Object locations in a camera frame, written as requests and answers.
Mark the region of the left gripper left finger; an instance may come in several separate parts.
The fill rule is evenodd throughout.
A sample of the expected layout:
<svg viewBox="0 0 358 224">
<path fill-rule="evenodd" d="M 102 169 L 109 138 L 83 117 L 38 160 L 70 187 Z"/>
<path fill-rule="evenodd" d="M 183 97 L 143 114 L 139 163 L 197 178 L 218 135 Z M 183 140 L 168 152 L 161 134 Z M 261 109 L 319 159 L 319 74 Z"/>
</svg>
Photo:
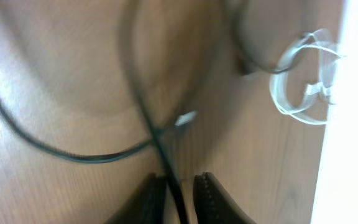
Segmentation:
<svg viewBox="0 0 358 224">
<path fill-rule="evenodd" d="M 106 223 L 162 224 L 166 191 L 166 177 L 149 174 L 124 205 Z"/>
</svg>

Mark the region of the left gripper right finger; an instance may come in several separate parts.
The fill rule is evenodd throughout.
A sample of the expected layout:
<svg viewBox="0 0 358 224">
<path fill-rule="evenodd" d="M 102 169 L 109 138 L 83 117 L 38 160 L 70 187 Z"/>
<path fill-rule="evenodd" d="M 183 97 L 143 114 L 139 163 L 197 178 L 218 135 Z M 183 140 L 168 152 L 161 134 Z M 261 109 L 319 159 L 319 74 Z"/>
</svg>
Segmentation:
<svg viewBox="0 0 358 224">
<path fill-rule="evenodd" d="M 199 224 L 256 224 L 211 172 L 194 176 L 193 204 Z"/>
</svg>

